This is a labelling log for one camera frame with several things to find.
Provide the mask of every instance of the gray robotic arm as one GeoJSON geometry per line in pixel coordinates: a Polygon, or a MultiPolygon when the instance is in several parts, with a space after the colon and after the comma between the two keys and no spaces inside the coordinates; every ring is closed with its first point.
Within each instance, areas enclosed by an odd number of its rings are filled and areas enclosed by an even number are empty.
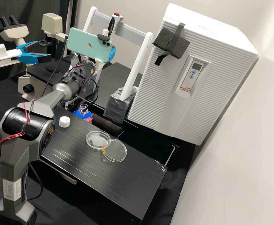
{"type": "Polygon", "coordinates": [[[54,110],[71,100],[95,72],[91,61],[83,62],[78,73],[68,72],[53,91],[32,102],[9,109],[0,122],[0,140],[23,132],[21,137],[6,140],[0,149],[3,199],[0,200],[0,225],[33,225],[35,208],[27,201],[28,163],[38,160],[55,131],[54,110]],[[25,110],[31,108],[29,123],[25,110]]]}

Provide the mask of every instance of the black strap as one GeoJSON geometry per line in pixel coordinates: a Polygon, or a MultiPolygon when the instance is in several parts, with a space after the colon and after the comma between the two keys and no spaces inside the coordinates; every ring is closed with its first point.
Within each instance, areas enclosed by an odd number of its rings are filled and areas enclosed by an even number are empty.
{"type": "Polygon", "coordinates": [[[155,65],[159,66],[161,64],[162,60],[172,52],[172,50],[175,47],[175,44],[177,43],[177,41],[181,35],[181,32],[182,32],[184,26],[185,26],[184,23],[180,23],[178,25],[177,30],[175,31],[175,33],[171,39],[171,42],[170,42],[169,46],[167,47],[167,51],[165,51],[162,55],[160,55],[157,58],[155,65]]]}

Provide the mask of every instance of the mint green smartphone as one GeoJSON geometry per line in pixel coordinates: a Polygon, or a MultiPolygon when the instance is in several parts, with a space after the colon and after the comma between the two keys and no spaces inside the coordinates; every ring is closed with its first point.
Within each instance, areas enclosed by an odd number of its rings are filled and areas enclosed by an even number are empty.
{"type": "Polygon", "coordinates": [[[112,42],[103,42],[93,34],[72,27],[69,30],[67,48],[106,63],[109,61],[112,42]]]}

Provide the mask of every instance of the clear petri dish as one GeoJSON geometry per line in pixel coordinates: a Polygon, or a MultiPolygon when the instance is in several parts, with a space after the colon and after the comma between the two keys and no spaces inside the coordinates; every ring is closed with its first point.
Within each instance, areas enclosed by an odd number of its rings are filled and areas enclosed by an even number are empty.
{"type": "Polygon", "coordinates": [[[118,139],[108,140],[108,146],[104,147],[102,151],[104,156],[114,163],[124,161],[127,156],[126,146],[118,139]]]}
{"type": "Polygon", "coordinates": [[[97,150],[102,150],[103,145],[104,148],[107,148],[110,145],[110,142],[108,142],[109,139],[110,136],[105,131],[100,130],[90,131],[86,135],[86,142],[88,146],[97,150]]]}

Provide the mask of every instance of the digital display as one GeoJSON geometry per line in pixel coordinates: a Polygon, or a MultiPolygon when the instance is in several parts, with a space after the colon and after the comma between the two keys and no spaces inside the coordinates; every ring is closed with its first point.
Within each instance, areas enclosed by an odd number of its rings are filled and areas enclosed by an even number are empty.
{"type": "Polygon", "coordinates": [[[197,63],[193,63],[192,69],[200,70],[202,65],[199,65],[197,63]]]}

